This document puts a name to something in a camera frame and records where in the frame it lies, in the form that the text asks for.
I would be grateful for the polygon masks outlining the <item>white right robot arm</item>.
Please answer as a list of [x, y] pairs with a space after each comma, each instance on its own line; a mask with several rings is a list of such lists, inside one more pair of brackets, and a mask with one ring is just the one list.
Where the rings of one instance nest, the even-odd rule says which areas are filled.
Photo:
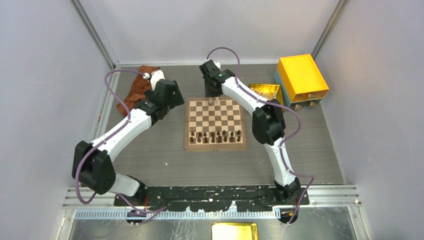
[[226, 95], [241, 105], [252, 117], [252, 134], [265, 147], [270, 158], [277, 198], [283, 205], [291, 205], [301, 188], [295, 176], [285, 145], [285, 119], [277, 99], [268, 100], [260, 96], [226, 69], [221, 70], [218, 62], [208, 60], [199, 67], [207, 97]]

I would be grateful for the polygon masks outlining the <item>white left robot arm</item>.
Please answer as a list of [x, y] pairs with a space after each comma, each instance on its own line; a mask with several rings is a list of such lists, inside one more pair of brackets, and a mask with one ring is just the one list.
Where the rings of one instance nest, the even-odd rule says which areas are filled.
[[76, 145], [72, 177], [98, 195], [107, 192], [121, 194], [133, 206], [141, 206], [146, 200], [145, 184], [129, 175], [117, 173], [113, 162], [135, 137], [183, 103], [177, 82], [160, 79], [154, 89], [146, 92], [146, 98], [129, 112], [129, 116], [109, 132], [92, 142], [82, 140]]

